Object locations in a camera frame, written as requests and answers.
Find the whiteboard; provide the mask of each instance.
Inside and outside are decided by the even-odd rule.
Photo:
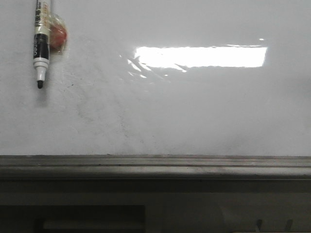
[[[38,89],[35,1],[0,1],[0,155],[309,155],[311,1],[52,8],[69,41]]]

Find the black marker tip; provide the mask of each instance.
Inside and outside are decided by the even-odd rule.
[[[38,81],[38,88],[41,89],[43,87],[43,81],[39,80]]]

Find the white whiteboard surface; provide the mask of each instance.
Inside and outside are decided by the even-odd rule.
[[[0,155],[310,154],[311,1],[52,8],[69,41],[39,90],[35,1],[0,1]]]

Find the metal ledge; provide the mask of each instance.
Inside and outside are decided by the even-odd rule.
[[[311,179],[311,157],[6,155],[0,179]]]

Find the whiteboard marker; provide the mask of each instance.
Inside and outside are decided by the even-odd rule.
[[[34,67],[37,71],[36,79],[39,89],[43,86],[50,64],[50,8],[51,0],[36,0]]]

